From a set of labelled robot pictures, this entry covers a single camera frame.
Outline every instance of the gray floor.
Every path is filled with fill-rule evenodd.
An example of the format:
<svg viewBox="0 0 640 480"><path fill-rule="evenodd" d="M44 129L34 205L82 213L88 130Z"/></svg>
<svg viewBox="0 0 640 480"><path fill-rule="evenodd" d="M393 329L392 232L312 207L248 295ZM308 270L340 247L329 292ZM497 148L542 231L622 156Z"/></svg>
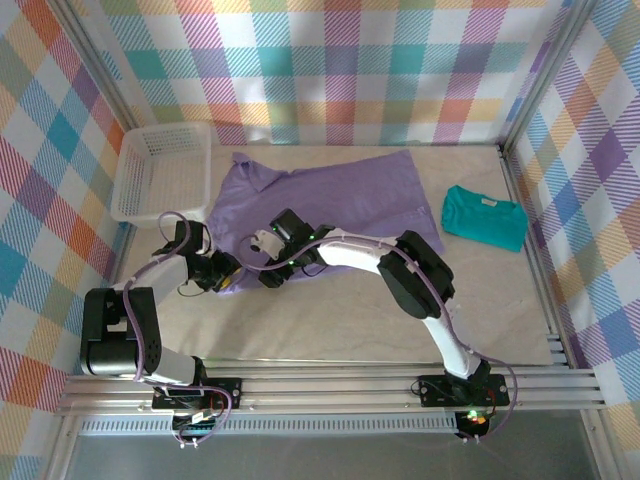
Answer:
<svg viewBox="0 0 640 480"><path fill-rule="evenodd" d="M449 435L78 438L69 479L595 479L578 412L520 412L481 446Z"/></svg>

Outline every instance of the white laundry basket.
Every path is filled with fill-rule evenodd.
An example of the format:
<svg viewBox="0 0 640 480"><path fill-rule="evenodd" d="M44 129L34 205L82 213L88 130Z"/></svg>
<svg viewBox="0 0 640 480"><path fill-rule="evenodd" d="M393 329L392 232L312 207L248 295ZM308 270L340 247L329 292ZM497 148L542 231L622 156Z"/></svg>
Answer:
<svg viewBox="0 0 640 480"><path fill-rule="evenodd" d="M168 210L203 221L211 199L211 127L204 122L136 128L122 140L111 216L157 225ZM167 218L166 223L175 222Z"/></svg>

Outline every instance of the lavender cloth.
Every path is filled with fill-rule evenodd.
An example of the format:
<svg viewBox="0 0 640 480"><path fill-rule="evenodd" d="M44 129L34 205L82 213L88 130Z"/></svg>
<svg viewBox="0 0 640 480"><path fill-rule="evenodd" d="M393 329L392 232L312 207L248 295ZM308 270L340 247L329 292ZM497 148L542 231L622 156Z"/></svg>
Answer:
<svg viewBox="0 0 640 480"><path fill-rule="evenodd" d="M420 234L438 253L444 246L408 150L328 167L272 170L243 153L233 154L234 165L207 219L214 244L241 261L264 265L266 255L249 249L243 238L269 230L269 222L291 208L313 228L334 225L351 233L399 236L405 230ZM313 274L318 267L310 267ZM290 281L308 278L297 272ZM261 286L247 274L225 293Z"/></svg>

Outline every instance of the folded teal shirt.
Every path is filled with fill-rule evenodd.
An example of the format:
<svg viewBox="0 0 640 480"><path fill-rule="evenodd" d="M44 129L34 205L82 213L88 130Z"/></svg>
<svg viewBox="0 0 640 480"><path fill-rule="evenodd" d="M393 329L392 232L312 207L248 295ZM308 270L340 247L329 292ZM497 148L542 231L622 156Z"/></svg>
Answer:
<svg viewBox="0 0 640 480"><path fill-rule="evenodd" d="M451 187L444 199L445 232L519 252L527 227L527 214L518 203L495 200L459 185Z"/></svg>

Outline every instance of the plaid wall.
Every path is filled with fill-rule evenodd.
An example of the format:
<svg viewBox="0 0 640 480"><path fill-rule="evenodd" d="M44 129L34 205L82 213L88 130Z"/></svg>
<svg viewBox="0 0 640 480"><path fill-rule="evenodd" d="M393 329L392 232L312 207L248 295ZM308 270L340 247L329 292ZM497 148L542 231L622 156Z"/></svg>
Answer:
<svg viewBox="0 0 640 480"><path fill-rule="evenodd" d="M74 1L139 118L146 100L223 144L320 145L495 142L571 3Z"/></svg>
<svg viewBox="0 0 640 480"><path fill-rule="evenodd" d="M45 0L0 2L0 479L34 478L122 229L122 129Z"/></svg>
<svg viewBox="0 0 640 480"><path fill-rule="evenodd" d="M640 478L640 0L601 0L517 146L580 363Z"/></svg>

